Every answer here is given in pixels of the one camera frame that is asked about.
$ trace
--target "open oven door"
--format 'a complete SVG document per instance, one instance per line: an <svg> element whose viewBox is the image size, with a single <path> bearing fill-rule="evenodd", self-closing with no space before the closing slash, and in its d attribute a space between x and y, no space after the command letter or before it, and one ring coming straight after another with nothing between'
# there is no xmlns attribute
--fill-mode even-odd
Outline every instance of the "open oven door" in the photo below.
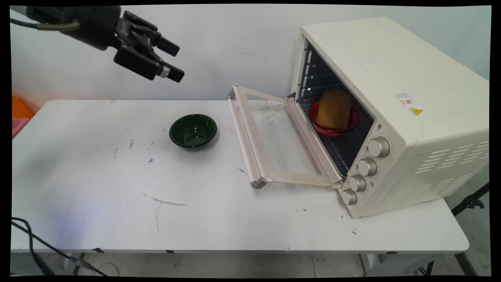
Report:
<svg viewBox="0 0 501 282"><path fill-rule="evenodd" d="M252 187L281 182L334 188L339 183L340 174L293 100L233 85L228 104Z"/></svg>

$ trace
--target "oven knob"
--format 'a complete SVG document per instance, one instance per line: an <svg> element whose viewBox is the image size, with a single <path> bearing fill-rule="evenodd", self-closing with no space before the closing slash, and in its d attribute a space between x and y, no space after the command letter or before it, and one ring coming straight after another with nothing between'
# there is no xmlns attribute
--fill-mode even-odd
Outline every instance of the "oven knob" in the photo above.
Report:
<svg viewBox="0 0 501 282"><path fill-rule="evenodd" d="M346 205L354 205L357 203L357 196L351 189L341 191L341 198L343 198L343 202L345 202Z"/></svg>
<svg viewBox="0 0 501 282"><path fill-rule="evenodd" d="M350 177L350 180L348 181L348 183L350 184L351 190L353 190L355 192L365 191L365 180L359 174Z"/></svg>
<svg viewBox="0 0 501 282"><path fill-rule="evenodd" d="M375 158L384 158L390 153L390 144L384 137L376 137L369 141L369 153Z"/></svg>
<svg viewBox="0 0 501 282"><path fill-rule="evenodd" d="M371 158L359 160L358 169L363 176L373 176L377 171L376 163Z"/></svg>

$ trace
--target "dark green bowl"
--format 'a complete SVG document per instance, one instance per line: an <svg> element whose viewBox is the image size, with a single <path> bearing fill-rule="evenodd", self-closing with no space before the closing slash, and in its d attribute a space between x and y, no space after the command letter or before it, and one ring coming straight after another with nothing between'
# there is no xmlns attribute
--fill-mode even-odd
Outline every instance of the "dark green bowl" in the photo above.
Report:
<svg viewBox="0 0 501 282"><path fill-rule="evenodd" d="M176 120L170 127L169 136L174 144L184 148L205 145L216 135L214 120L204 114L190 114Z"/></svg>

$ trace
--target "oven vent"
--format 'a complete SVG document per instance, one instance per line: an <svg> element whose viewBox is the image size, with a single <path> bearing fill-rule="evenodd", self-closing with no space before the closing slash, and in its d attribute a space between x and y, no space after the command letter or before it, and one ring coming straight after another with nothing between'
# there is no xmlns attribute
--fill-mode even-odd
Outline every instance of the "oven vent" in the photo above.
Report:
<svg viewBox="0 0 501 282"><path fill-rule="evenodd" d="M447 169L489 158L489 141L432 152L414 173Z"/></svg>
<svg viewBox="0 0 501 282"><path fill-rule="evenodd" d="M457 190L473 176L473 173L462 175L458 178L444 179L438 182L428 183L415 188L405 188L395 192L386 202L385 208L405 206L416 198L430 194L445 197Z"/></svg>

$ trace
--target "black stand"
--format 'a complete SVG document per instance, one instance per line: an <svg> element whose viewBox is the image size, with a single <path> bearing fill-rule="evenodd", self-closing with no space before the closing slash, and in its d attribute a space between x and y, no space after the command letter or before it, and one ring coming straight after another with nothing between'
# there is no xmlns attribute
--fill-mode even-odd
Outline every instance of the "black stand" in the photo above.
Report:
<svg viewBox="0 0 501 282"><path fill-rule="evenodd" d="M487 194L489 192L489 182L485 184L482 188L478 189L475 193L469 195L468 197L464 198L463 201L455 206L451 211L454 216L458 215L465 209L473 209L475 207L480 207L481 209L485 208L483 205L482 201L480 198ZM471 265L468 263L464 252L458 253L455 255L456 259L461 266L461 268L464 271L464 274L467 276L477 276ZM426 267L426 270L424 268L420 267L418 269L423 275L431 275L431 271L433 270L433 261L428 264Z"/></svg>

